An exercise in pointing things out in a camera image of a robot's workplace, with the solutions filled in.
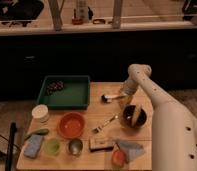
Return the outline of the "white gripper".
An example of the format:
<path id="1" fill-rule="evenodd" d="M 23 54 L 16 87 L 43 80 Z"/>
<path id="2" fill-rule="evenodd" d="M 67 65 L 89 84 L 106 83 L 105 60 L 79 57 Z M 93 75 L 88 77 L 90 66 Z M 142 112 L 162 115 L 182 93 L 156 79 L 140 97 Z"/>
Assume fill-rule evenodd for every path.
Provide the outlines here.
<path id="1" fill-rule="evenodd" d="M 133 80 L 127 79 L 123 83 L 122 91 L 127 95 L 119 100 L 119 106 L 121 109 L 124 109 L 132 102 L 133 99 L 132 95 L 136 93 L 137 89 L 138 89 L 138 84 Z"/>

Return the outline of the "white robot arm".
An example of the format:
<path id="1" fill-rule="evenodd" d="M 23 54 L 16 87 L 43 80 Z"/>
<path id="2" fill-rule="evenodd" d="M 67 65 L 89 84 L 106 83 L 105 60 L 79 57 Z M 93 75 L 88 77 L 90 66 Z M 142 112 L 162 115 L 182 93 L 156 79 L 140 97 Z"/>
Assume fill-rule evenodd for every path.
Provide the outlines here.
<path id="1" fill-rule="evenodd" d="M 150 79 L 152 69 L 131 64 L 121 91 L 134 95 L 141 88 L 151 101 L 152 171 L 197 171 L 197 118 Z"/>

